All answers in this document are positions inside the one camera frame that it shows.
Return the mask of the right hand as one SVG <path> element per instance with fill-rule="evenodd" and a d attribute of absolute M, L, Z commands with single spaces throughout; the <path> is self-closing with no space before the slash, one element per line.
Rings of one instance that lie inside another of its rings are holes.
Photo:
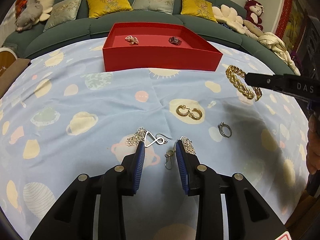
<path fill-rule="evenodd" d="M 309 173 L 314 175 L 320 169 L 320 139 L 317 134 L 317 119 L 314 115 L 310 116 L 308 127 L 306 166 Z"/>

